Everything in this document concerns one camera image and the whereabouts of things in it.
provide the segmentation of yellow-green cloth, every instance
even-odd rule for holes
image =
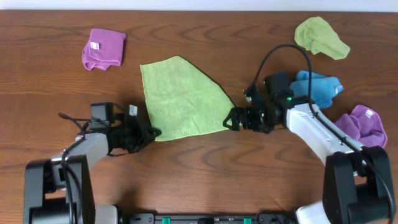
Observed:
[[[321,17],[309,18],[300,24],[296,28],[294,40],[313,54],[322,52],[335,60],[346,58],[349,52],[349,47]]]
[[[150,122],[156,141],[214,133],[233,107],[215,82],[181,57],[141,65]]]

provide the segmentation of wooden tabletop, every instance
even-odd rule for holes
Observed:
[[[398,14],[348,12],[0,11],[0,223],[21,223],[24,169],[56,155],[78,130],[57,116],[89,118],[90,104],[134,104],[146,117],[140,64],[179,55],[218,82],[237,106],[268,51],[294,41],[321,16],[351,47],[344,60],[311,55],[317,73],[345,90],[325,110],[332,121],[356,105],[377,111],[398,189]],[[87,71],[81,53],[92,28],[127,34],[123,63]],[[292,49],[276,52],[261,79],[306,69]],[[222,131],[154,142],[107,157],[91,171],[96,203],[125,212],[257,213],[321,199],[323,165],[296,135]]]

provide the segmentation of light green cloth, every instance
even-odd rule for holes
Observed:
[[[309,18],[300,24],[296,28],[294,40],[313,54],[322,52],[335,60],[346,58],[349,52],[349,47],[321,17]]]
[[[181,57],[141,65],[150,122],[156,141],[214,133],[233,107],[224,91]]]

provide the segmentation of crumpled green cloth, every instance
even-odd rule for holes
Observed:
[[[322,52],[335,60],[346,58],[349,52],[349,47],[321,17],[309,18],[300,24],[296,28],[294,40],[313,54]]]
[[[156,141],[226,130],[233,107],[215,82],[181,57],[141,65],[150,122],[162,134]]]

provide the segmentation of white wall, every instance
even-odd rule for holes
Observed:
[[[0,9],[398,12],[398,0],[0,0]]]

